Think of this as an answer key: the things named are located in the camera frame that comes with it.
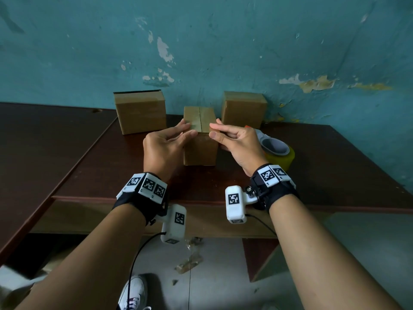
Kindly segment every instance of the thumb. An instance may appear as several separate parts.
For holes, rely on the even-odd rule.
[[[185,144],[187,144],[190,140],[194,139],[198,135],[198,132],[196,130],[188,130],[186,133],[181,134],[176,142],[178,146],[183,147]]]
[[[209,137],[226,146],[228,149],[230,149],[230,146],[233,142],[233,140],[227,135],[224,135],[223,133],[217,133],[216,131],[209,132]]]

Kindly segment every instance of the forearm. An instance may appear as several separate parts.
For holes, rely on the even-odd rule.
[[[306,310],[400,309],[295,196],[278,199],[270,216]]]
[[[113,209],[18,310],[116,309],[145,224],[129,204]]]

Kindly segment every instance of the shoelace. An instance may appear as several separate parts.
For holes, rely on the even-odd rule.
[[[129,299],[128,304],[123,308],[123,310],[136,310],[137,307],[139,306],[140,298],[139,297],[134,297]],[[142,310],[152,310],[151,307],[145,307]]]

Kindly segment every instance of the wristband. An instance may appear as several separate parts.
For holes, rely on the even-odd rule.
[[[140,210],[146,219],[146,225],[155,215],[165,210],[168,185],[152,173],[134,174],[116,196],[113,208],[130,203]]]
[[[285,195],[295,195],[299,198],[296,185],[279,165],[264,164],[252,175],[250,186],[258,198],[254,208],[267,210],[271,205]]]

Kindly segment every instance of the teal wall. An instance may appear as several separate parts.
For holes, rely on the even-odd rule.
[[[219,114],[224,90],[264,93],[267,119],[330,124],[413,192],[413,0],[0,0],[0,18],[1,101],[114,108],[161,87],[168,113]],[[279,83],[296,74],[337,80]]]

